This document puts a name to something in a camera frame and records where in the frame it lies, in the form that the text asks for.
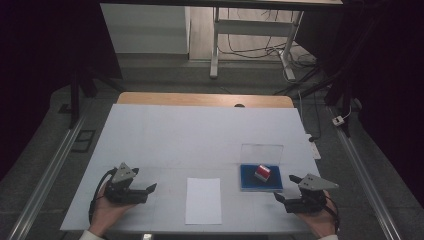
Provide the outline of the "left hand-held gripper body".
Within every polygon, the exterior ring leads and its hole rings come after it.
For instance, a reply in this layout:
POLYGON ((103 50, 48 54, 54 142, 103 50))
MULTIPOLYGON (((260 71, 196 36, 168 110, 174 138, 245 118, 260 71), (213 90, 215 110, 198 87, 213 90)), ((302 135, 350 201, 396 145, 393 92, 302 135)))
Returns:
POLYGON ((117 171, 106 183, 104 196, 116 204, 140 204, 147 201, 146 190, 131 190, 130 185, 136 174, 124 162, 120 164, 117 171))

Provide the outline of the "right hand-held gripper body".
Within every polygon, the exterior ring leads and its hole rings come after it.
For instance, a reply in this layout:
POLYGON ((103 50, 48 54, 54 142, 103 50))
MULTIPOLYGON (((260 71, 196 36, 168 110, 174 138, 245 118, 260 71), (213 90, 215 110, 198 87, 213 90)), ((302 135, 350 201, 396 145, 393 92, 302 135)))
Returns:
POLYGON ((284 206, 288 213, 318 213, 327 205, 325 190, 337 189, 338 184, 313 174, 307 174, 297 184, 298 199, 286 199, 284 206))

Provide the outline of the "blue case with clear lid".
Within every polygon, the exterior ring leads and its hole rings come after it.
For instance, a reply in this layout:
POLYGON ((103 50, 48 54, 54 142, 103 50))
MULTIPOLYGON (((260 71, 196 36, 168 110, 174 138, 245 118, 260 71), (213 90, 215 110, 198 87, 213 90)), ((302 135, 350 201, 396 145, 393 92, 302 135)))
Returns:
POLYGON ((240 188, 242 191, 281 192, 283 184, 280 173, 280 162, 283 145, 243 144, 240 153, 240 188), (271 176, 263 182, 254 176, 259 165, 271 169, 271 176))

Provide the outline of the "red and white stamp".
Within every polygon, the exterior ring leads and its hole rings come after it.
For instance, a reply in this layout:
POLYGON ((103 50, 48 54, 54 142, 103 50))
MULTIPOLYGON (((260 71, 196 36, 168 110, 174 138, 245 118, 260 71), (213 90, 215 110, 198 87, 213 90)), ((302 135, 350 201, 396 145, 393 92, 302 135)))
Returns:
POLYGON ((257 167, 257 169, 255 170, 254 176, 255 176, 257 179, 259 179, 259 180, 261 180, 261 181, 263 181, 263 182, 267 182, 267 181, 268 181, 268 179, 269 179, 269 178, 270 178, 270 176, 271 176, 271 169, 270 169, 270 168, 268 168, 268 167, 267 167, 267 166, 265 166, 265 165, 259 165, 259 166, 257 167))

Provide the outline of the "white paper sheet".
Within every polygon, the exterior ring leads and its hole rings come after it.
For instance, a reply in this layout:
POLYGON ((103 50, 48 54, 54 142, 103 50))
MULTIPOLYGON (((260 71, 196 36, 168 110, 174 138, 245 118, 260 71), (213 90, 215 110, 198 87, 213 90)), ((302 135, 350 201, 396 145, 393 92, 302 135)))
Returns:
POLYGON ((222 223, 220 179, 187 179, 186 225, 222 223))

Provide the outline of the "person's right hand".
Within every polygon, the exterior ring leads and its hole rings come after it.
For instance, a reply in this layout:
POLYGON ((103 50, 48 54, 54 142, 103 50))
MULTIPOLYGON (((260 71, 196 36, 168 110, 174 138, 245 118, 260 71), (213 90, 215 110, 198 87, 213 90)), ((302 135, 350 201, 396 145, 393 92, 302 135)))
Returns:
POLYGON ((315 215, 300 213, 298 217, 307 224, 317 240, 321 237, 337 235, 336 220, 326 210, 315 215))

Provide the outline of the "person's left hand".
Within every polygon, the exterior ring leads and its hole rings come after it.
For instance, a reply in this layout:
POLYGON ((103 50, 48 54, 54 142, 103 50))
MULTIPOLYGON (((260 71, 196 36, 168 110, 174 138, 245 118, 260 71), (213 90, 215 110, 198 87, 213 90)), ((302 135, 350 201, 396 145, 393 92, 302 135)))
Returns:
POLYGON ((115 204, 104 197, 106 185, 99 190, 92 220, 88 231, 97 237, 103 237, 107 230, 111 228, 134 204, 115 204))

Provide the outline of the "person's left white sleeve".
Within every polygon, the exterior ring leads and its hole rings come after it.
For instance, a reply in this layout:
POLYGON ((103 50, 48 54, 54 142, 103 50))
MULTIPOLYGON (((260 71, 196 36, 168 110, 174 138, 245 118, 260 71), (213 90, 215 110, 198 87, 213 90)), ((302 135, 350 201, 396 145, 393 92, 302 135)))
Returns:
POLYGON ((105 238, 99 237, 88 230, 85 230, 80 236, 79 240, 106 240, 105 238))

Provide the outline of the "large white table cover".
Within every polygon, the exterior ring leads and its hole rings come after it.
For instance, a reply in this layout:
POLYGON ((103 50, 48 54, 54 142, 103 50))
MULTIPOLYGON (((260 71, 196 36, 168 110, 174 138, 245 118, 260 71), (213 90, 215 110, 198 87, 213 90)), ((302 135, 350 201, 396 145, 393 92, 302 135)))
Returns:
POLYGON ((294 108, 183 107, 116 104, 112 107, 80 186, 62 223, 88 226, 88 208, 105 172, 126 163, 138 168, 132 186, 156 190, 115 225, 126 233, 288 234, 307 225, 266 192, 244 192, 243 163, 276 164, 283 194, 299 195, 290 176, 318 172, 311 144, 294 108), (187 181, 217 179, 221 221, 186 221, 187 181))

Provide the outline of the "black metal stand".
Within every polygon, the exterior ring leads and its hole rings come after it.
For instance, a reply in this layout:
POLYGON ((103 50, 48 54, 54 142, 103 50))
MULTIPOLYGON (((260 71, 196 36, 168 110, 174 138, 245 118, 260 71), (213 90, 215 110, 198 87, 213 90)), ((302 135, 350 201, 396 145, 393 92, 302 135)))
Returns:
POLYGON ((324 97, 324 103, 327 106, 335 106, 339 100, 342 100, 341 117, 343 119, 343 123, 341 123, 339 127, 347 137, 350 137, 351 134, 349 130, 349 117, 352 112, 351 83, 351 69, 348 67, 341 67, 336 73, 331 76, 327 76, 318 84, 303 91, 300 91, 297 95, 293 96, 293 99, 300 100, 304 97, 316 93, 318 90, 322 90, 325 87, 329 87, 329 90, 324 97))
POLYGON ((72 129, 76 126, 77 121, 80 119, 80 97, 79 93, 82 92, 88 98, 94 98, 97 93, 97 87, 95 86, 94 80, 100 80, 114 90, 122 93, 126 89, 119 85, 116 81, 102 74, 94 67, 79 67, 75 70, 71 76, 70 92, 71 92, 71 103, 70 103, 70 114, 71 122, 69 128, 72 129))

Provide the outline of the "dark curtain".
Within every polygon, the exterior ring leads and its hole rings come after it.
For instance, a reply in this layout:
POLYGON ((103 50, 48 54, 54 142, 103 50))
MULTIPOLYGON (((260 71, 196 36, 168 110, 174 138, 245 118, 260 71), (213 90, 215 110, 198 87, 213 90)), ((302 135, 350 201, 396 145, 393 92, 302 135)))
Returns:
POLYGON ((424 208, 424 0, 342 0, 351 10, 308 11, 297 42, 335 74, 375 18, 352 70, 359 121, 424 208))
POLYGON ((0 180, 75 76, 122 77, 101 0, 0 0, 0 180))

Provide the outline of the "white cabinet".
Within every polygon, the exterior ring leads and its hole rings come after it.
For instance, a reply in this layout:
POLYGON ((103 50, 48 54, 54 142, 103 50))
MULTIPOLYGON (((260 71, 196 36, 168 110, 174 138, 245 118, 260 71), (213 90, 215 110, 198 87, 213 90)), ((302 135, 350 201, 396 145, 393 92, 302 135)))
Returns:
POLYGON ((101 3, 117 53, 187 54, 190 8, 101 3))

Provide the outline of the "aluminium rail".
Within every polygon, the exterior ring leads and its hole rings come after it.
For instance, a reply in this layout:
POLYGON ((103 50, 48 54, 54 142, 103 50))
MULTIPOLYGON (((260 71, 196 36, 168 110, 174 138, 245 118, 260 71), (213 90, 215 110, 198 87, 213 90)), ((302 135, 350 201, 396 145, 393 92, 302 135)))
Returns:
POLYGON ((6 240, 26 239, 85 120, 86 116, 81 116, 73 127, 66 131, 63 140, 51 158, 6 240))
POLYGON ((380 191, 365 163, 366 154, 360 150, 362 145, 359 143, 359 135, 355 134, 353 131, 350 131, 350 135, 347 135, 341 127, 336 127, 334 124, 332 124, 332 126, 340 139, 342 147, 347 154, 348 160, 352 165, 385 239, 404 240, 398 225, 395 223, 389 208, 380 195, 380 191))

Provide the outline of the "black floor frame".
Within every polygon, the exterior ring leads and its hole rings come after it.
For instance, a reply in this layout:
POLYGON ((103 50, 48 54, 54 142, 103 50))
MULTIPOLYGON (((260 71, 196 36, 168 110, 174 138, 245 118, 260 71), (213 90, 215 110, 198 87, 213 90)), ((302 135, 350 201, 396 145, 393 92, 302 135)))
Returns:
POLYGON ((95 130, 80 130, 71 151, 76 153, 87 153, 94 140, 95 133, 95 130))

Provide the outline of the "white desk frame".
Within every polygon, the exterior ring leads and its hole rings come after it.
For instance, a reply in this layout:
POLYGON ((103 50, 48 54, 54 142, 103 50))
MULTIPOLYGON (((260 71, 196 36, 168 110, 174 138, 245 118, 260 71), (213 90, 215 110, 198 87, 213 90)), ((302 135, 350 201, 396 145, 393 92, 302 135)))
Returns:
POLYGON ((289 54, 300 26, 303 11, 294 11, 290 22, 265 22, 250 20, 234 20, 227 17, 220 19, 220 10, 213 8, 213 45, 211 52, 211 65, 209 76, 216 79, 218 76, 218 37, 220 34, 226 35, 246 35, 246 36, 268 36, 285 37, 286 44, 283 50, 278 51, 278 56, 283 66, 283 72, 288 80, 295 79, 293 69, 289 62, 289 54))

